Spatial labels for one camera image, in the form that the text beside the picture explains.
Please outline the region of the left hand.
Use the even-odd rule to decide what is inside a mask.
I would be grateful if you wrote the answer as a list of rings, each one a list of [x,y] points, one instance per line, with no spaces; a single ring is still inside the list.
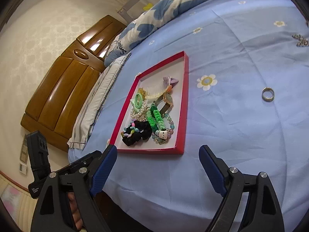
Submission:
[[[79,209],[77,207],[76,198],[73,192],[68,193],[68,199],[69,199],[69,204],[70,204],[70,208],[72,211],[72,216],[73,216],[76,228],[78,231],[80,231],[83,227],[83,221],[82,221]]]

